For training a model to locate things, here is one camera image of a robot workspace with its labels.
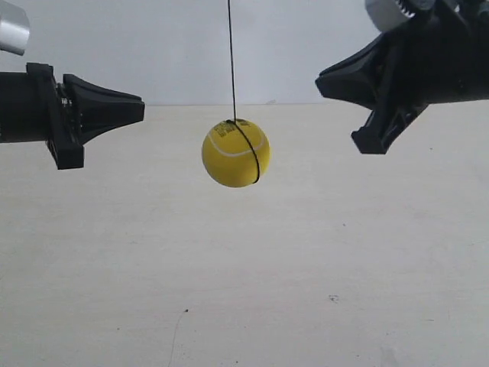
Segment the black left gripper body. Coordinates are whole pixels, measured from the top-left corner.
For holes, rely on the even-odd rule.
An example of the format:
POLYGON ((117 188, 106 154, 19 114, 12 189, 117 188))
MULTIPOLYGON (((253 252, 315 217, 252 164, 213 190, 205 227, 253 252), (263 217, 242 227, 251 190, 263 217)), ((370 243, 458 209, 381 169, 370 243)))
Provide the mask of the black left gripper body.
POLYGON ((58 170, 84 167, 84 147, 74 137, 70 115, 63 104, 63 95, 46 63, 27 63, 26 71, 34 81, 41 106, 47 113, 46 145, 58 170))

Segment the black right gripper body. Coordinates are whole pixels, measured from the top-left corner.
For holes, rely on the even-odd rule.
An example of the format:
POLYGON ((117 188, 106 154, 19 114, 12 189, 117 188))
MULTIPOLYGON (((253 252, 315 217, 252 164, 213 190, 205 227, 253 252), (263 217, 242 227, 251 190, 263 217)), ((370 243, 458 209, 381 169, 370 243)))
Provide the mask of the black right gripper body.
POLYGON ((460 102, 470 90, 470 9, 408 7, 415 15, 386 40, 377 103, 351 137, 362 154, 386 154, 431 104, 460 102))

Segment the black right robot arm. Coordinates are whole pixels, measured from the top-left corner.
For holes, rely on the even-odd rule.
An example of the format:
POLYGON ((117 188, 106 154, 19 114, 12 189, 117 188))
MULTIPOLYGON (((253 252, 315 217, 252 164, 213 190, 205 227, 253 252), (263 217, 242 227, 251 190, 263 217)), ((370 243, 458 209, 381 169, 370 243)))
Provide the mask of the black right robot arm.
POLYGON ((433 104, 488 98, 486 1, 366 1, 379 35, 319 73, 322 97, 370 109, 351 138, 362 154, 386 154, 433 104))

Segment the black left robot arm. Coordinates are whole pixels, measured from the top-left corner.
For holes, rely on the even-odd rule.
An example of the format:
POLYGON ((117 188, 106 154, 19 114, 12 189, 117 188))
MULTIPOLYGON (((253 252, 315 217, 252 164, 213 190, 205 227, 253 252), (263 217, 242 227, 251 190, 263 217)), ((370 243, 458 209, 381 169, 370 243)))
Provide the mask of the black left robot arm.
POLYGON ((57 82, 53 67, 27 63, 1 74, 1 142, 45 142, 60 170, 80 169, 84 145, 144 120, 140 96, 107 89, 71 73, 57 82))

